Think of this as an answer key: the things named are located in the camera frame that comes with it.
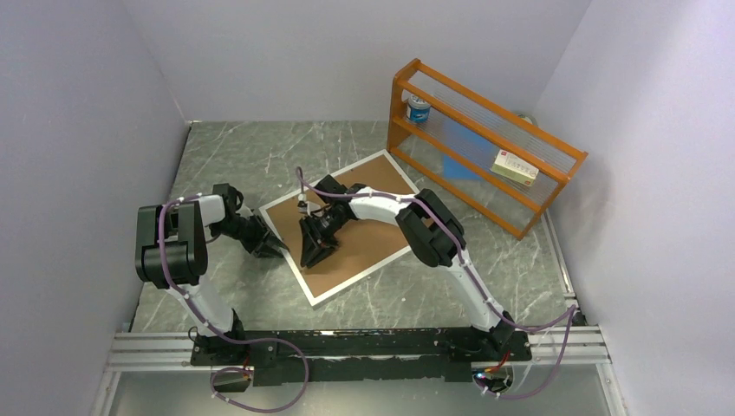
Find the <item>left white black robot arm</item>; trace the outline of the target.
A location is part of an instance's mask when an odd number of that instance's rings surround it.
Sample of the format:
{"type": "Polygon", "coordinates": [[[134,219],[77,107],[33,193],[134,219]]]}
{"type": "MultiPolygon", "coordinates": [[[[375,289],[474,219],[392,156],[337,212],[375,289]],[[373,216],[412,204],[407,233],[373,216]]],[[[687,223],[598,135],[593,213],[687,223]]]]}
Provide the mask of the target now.
{"type": "Polygon", "coordinates": [[[256,258],[281,258],[288,249],[263,218],[227,183],[137,211],[134,264],[139,279],[173,296],[195,321],[196,342],[213,345],[227,364],[248,352],[242,323],[207,276],[210,239],[228,237],[256,258]]]}

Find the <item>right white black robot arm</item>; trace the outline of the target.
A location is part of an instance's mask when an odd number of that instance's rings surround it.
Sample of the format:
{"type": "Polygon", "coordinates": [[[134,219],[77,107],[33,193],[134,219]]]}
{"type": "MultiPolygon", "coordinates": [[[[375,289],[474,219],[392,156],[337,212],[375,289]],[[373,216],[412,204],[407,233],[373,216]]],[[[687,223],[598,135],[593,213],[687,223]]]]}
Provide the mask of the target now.
{"type": "Polygon", "coordinates": [[[394,225],[425,266],[446,271],[465,306],[479,353],[496,360],[509,349],[514,321],[478,277],[464,227],[433,191],[397,194],[364,184],[346,187],[327,175],[314,186],[300,183],[297,206],[302,214],[303,268],[331,256],[339,246],[337,231],[350,221],[394,225]]]}

